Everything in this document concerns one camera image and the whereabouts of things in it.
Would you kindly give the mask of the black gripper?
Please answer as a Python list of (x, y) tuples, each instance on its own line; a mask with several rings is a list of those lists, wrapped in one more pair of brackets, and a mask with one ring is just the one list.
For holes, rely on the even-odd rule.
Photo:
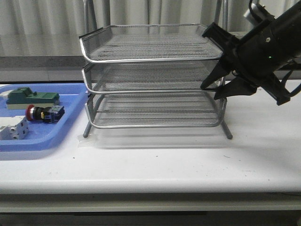
[(277, 105), (290, 101), (290, 92), (274, 71), (286, 65), (291, 56), (277, 43), (271, 28), (267, 26), (258, 33), (251, 31), (238, 39), (212, 23), (203, 37), (213, 41), (223, 54), (200, 88), (209, 87), (230, 72), (236, 74), (235, 79), (217, 89), (214, 99), (250, 96), (261, 87), (276, 100)]

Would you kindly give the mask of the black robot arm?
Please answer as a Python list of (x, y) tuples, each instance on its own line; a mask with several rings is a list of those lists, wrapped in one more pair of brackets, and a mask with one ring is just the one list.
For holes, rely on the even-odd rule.
[(250, 2), (248, 7), (247, 18), (253, 19), (254, 28), (241, 39), (216, 23), (211, 23), (204, 31), (202, 36), (220, 47), (222, 56), (200, 87), (205, 89), (232, 73), (235, 79), (217, 89), (215, 100), (250, 96), (261, 87), (277, 105), (285, 104), (300, 92), (301, 87), (288, 91), (285, 84), (292, 72), (289, 71), (282, 80), (274, 72), (301, 56), (301, 3), (297, 2), (278, 18), (260, 4)]

